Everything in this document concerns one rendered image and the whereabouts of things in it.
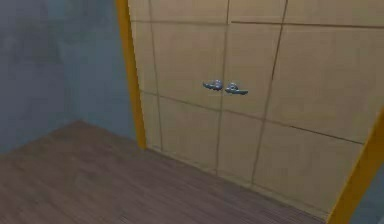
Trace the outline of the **tan panelled room door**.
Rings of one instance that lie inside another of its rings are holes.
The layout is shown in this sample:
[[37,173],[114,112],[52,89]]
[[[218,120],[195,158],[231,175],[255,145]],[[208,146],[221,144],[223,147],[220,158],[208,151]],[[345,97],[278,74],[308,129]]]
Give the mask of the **tan panelled room door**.
[[325,218],[384,108],[384,0],[230,0],[218,173]]
[[146,144],[215,173],[228,0],[129,0]]

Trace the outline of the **yellow door frame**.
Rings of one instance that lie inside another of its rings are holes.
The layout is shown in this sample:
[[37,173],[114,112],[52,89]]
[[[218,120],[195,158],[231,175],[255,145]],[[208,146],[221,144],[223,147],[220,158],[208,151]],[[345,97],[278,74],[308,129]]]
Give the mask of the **yellow door frame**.
[[[137,145],[146,149],[139,81],[129,14],[129,0],[115,0],[124,55],[126,80],[132,105]],[[346,182],[326,224],[350,224],[358,205],[384,167],[384,109],[380,112],[358,161]]]

